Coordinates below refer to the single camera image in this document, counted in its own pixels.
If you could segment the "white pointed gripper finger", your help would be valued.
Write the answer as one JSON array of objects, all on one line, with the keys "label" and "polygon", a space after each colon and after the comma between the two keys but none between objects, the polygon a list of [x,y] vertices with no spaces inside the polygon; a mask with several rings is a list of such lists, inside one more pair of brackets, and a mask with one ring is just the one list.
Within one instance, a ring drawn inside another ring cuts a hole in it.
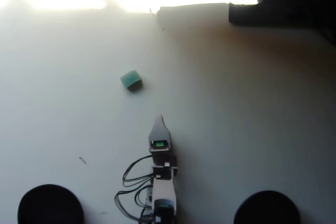
[{"label": "white pointed gripper finger", "polygon": [[156,116],[149,137],[170,137],[170,136],[171,133],[165,125],[163,116],[162,115]]}]

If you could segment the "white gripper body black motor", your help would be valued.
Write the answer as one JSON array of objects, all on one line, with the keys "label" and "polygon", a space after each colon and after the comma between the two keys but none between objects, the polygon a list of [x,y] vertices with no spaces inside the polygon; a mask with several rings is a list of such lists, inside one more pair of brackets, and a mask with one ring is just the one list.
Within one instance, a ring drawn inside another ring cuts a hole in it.
[{"label": "white gripper body black motor", "polygon": [[177,172],[177,157],[172,148],[171,137],[155,137],[149,140],[154,172]]}]

